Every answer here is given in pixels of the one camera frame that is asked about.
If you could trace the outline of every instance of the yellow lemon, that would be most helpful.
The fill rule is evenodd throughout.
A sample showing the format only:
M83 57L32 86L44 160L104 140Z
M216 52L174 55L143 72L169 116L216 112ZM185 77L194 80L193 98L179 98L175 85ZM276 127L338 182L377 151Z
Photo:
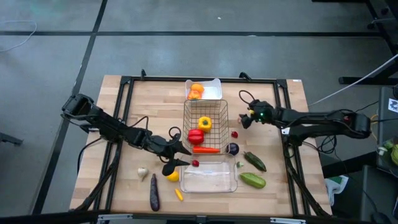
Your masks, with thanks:
M177 171L174 171L172 174L168 175L167 180L176 182L180 180L180 174Z

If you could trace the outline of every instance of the transparent tray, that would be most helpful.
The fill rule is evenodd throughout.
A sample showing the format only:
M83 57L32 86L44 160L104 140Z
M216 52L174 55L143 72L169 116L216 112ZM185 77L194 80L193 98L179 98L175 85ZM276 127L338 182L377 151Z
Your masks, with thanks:
M199 167L181 166L180 188L186 193L234 192L238 188L235 157L231 154L182 156L199 161Z

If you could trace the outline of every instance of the wooden tabletop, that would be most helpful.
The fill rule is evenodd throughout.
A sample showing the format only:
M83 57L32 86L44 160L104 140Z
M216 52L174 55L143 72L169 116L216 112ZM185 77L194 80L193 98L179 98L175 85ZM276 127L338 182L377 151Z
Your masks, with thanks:
M118 95L121 76L106 75L96 104L108 114L113 114ZM290 102L297 111L308 111L303 83L300 80L287 80ZM239 172L253 172L263 177L267 185L255 189L238 179L238 189L231 193L183 193L184 201L180 202L174 189L180 188L178 182L170 182L162 175L163 163L152 153L134 149L123 144L116 186L112 201L113 213L165 213L191 215L242 215L242 216L278 216L289 217L292 208L287 185L287 175L279 130L268 124L253 123L249 129L238 124L240 113L247 113L247 105L238 97L239 90L250 91L255 98L266 100L275 106L273 86L253 83L222 83L223 99L228 102L229 130L237 131L239 137L233 139L240 147L236 161L244 162ZM119 117L122 117L127 88ZM281 102L284 102L280 90ZM149 129L154 135L169 139L168 130L172 126L183 124L183 104L185 85L182 82L134 82L132 102L127 125L135 123L143 116L149 117ZM90 133L87 142L99 137ZM86 149L76 180L70 208L79 206L93 190L100 176L106 143L104 141ZM251 151L261 158L267 166L267 172L261 173L243 159L243 151ZM308 146L300 147L305 182L315 200L331 213L322 167L318 152ZM149 175L143 182L139 181L137 169L146 167ZM150 177L155 173L158 181L160 210L153 212L149 205ZM100 208L104 208L108 184L103 191ZM296 186L298 209L303 213L302 200Z

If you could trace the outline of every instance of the carrot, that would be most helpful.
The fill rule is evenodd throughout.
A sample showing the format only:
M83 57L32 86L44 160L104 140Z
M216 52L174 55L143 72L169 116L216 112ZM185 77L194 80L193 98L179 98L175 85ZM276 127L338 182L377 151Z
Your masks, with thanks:
M194 146L193 153L220 153L220 150L212 147Z

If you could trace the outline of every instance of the metal wire basket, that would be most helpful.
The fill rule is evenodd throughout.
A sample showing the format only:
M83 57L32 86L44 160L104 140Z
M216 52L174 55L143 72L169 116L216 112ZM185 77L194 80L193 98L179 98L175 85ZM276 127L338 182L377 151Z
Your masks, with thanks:
M182 144L193 152L194 145L188 141L188 132L198 128L202 116L211 118L211 130L205 133L205 141L200 146L213 147L219 149L220 153L225 153L229 144L228 104L225 100L185 101Z

